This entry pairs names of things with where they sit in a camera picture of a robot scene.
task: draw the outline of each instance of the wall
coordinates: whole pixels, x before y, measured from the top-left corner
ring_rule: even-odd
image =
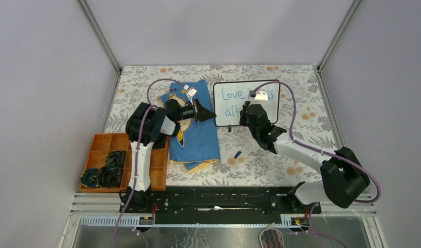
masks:
[[[318,64],[352,0],[88,0],[124,65]]]
[[[381,184],[388,247],[421,247],[421,0],[364,1],[324,75],[347,145]]]
[[[76,1],[0,1],[0,247],[55,247],[115,72]]]

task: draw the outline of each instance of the gray floor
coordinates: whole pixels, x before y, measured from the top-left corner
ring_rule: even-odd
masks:
[[[316,231],[331,234],[342,240],[348,248],[370,247],[364,225],[357,217],[313,218]],[[113,227],[80,226],[75,241],[75,248],[112,247]],[[151,248],[223,248],[223,247],[260,247],[258,236],[263,228],[152,228],[145,232]],[[312,235],[294,235],[291,230],[281,228],[284,234],[285,248],[321,247]],[[342,246],[329,239],[321,238],[326,247]],[[137,236],[130,228],[119,228],[115,247],[145,247],[145,240]]]

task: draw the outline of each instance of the floor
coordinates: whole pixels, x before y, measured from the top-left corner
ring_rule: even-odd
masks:
[[[316,231],[333,235],[343,241],[347,248],[370,247],[364,225],[358,217],[316,217],[313,218]],[[113,227],[80,226],[74,248],[111,247]],[[262,228],[162,228],[154,227],[145,232],[151,248],[211,248],[243,247],[258,248],[259,233]],[[295,235],[287,228],[279,228],[284,235],[285,248],[321,247],[311,234]],[[145,240],[130,228],[119,228],[115,247],[145,247]],[[330,248],[342,248],[332,239],[320,238]]]
[[[146,89],[160,78],[183,82],[204,79],[212,95],[217,82],[270,80],[287,82],[295,93],[297,117],[294,135],[298,140],[335,148],[332,127],[312,66],[125,66],[114,97],[105,132],[125,132],[125,124],[137,106],[146,101]],[[170,82],[159,82],[151,88],[150,99],[167,93]],[[280,90],[277,126],[288,129],[292,99],[287,89]],[[292,158],[275,155],[261,149],[247,128],[217,128],[221,161],[189,174],[182,165],[171,164],[167,169],[167,185],[296,185],[300,181],[316,181],[321,176],[310,167]],[[234,155],[242,151],[235,159]]]

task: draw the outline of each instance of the whiteboard black frame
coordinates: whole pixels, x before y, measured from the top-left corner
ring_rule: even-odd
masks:
[[[212,90],[213,90],[213,111],[215,111],[215,85],[216,84],[232,84],[232,83],[250,83],[250,82],[269,82],[269,81],[279,81],[278,79],[269,79],[269,80],[250,80],[250,81],[233,81],[233,82],[217,82],[213,84]],[[280,106],[280,84],[278,84],[279,86],[279,94],[278,94],[278,98],[277,98],[277,118],[276,121],[271,123],[271,124],[276,124],[278,122],[278,109]],[[227,125],[227,126],[218,126],[216,124],[216,118],[215,118],[215,126],[217,127],[239,127],[240,125]]]

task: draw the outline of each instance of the cartoon print on towel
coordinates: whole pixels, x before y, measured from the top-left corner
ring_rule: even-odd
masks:
[[[184,107],[184,105],[186,104],[186,101],[184,99],[177,97],[175,94],[169,94],[169,99],[177,100],[178,104],[181,107]],[[180,123],[180,131],[177,134],[177,140],[180,143],[180,145],[184,147],[185,140],[184,140],[183,133],[191,126],[192,119],[181,120],[179,121],[179,123]]]

